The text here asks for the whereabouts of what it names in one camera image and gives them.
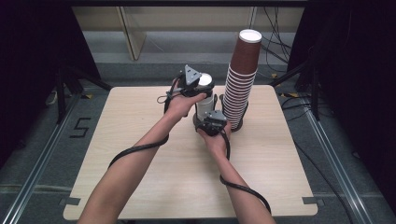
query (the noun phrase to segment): wooden tabletop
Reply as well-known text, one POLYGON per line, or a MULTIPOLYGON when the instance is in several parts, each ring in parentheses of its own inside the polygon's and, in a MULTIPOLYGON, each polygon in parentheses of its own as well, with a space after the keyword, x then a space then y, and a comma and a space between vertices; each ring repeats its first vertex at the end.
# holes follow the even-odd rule
MULTIPOLYGON (((131 147, 160 119, 157 98, 169 87, 117 87, 108 95, 64 218, 78 219, 111 160, 131 147)), ((217 95, 224 93, 216 86, 217 95)), ((252 189, 264 196, 273 216, 313 216, 315 204, 288 125, 271 86, 254 85, 244 125, 231 135, 231 162, 252 189)), ((192 123, 194 108, 170 132, 120 219, 235 217, 227 189, 192 123)))

